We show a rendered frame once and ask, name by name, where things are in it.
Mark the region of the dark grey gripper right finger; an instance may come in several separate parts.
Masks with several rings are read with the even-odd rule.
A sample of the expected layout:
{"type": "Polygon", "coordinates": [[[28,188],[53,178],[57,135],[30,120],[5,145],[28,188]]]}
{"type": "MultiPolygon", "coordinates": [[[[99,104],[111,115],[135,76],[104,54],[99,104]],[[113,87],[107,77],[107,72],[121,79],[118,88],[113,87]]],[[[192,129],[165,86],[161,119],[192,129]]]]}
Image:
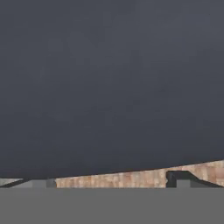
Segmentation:
{"type": "Polygon", "coordinates": [[[197,178],[189,171],[168,171],[166,173],[166,179],[166,187],[170,188],[221,188],[221,185],[197,178]]]}

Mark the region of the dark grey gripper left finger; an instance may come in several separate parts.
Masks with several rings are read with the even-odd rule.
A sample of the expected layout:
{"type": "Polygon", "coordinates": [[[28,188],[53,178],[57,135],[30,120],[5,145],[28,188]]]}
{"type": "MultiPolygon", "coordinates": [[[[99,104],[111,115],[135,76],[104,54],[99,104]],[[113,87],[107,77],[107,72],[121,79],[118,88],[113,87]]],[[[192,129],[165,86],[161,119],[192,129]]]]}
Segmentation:
{"type": "Polygon", "coordinates": [[[56,188],[56,179],[45,174],[0,172],[0,188],[56,188]]]}

